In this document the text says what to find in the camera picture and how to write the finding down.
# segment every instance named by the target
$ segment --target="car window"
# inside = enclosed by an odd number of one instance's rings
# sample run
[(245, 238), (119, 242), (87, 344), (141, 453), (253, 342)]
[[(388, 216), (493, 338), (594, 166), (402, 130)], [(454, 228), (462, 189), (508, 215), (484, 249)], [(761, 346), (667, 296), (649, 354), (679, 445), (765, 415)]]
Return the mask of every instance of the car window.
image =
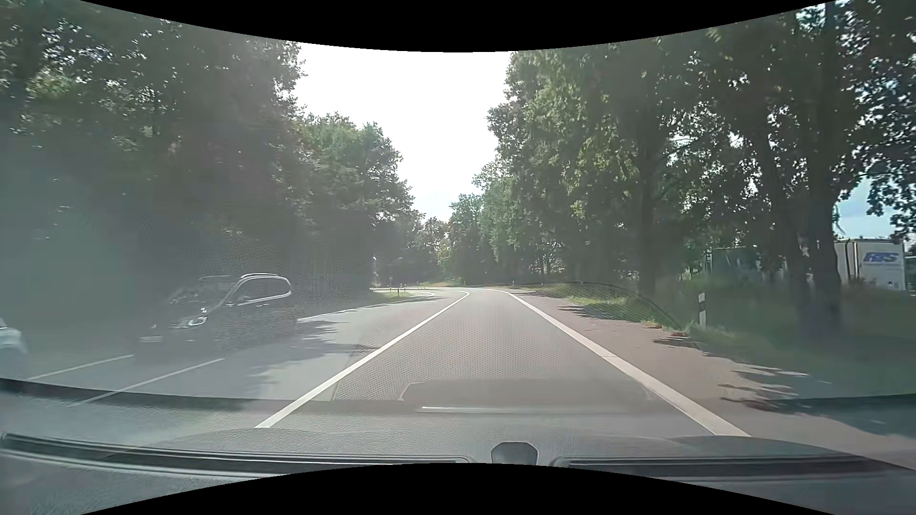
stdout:
[(242, 286), (235, 292), (235, 302), (255, 301), (287, 293), (289, 293), (289, 284), (283, 279), (249, 279), (242, 283)]

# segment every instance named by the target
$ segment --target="truck trailer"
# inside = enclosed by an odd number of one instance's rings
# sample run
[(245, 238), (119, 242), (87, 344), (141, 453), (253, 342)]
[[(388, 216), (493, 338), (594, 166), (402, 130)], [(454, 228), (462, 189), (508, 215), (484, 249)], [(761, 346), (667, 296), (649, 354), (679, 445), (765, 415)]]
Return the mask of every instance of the truck trailer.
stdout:
[(907, 289), (902, 243), (889, 239), (849, 239), (834, 245), (843, 284), (861, 281), (884, 290)]

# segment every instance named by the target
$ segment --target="roadside bollard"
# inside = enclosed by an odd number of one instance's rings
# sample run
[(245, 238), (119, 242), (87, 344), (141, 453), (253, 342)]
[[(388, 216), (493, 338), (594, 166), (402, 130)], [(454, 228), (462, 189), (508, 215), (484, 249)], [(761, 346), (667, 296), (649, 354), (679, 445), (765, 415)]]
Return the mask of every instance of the roadside bollard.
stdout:
[(700, 327), (706, 326), (706, 292), (697, 295), (697, 301), (700, 307)]

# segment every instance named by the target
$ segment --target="car hood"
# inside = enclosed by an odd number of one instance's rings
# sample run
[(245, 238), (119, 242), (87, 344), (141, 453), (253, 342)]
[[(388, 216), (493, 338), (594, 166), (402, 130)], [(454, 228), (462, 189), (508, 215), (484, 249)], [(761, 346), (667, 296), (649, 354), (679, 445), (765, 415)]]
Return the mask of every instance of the car hood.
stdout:
[(154, 308), (148, 320), (155, 324), (177, 322), (178, 320), (210, 313), (216, 309), (219, 304), (218, 301), (183, 304), (162, 303)]

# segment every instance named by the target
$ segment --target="white sky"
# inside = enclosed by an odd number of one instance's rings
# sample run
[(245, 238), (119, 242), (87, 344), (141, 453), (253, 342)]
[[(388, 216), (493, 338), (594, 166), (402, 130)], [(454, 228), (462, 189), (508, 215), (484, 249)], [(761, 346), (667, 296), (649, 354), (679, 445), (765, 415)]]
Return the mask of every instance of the white sky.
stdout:
[[(505, 100), (510, 52), (440, 53), (349, 49), (302, 43), (308, 74), (296, 96), (316, 115), (339, 112), (377, 122), (404, 157), (398, 175), (414, 207), (448, 220), (458, 193), (477, 192), (473, 176), (495, 156), (487, 110)], [(840, 203), (849, 237), (885, 237), (889, 214), (867, 216), (867, 187)]]

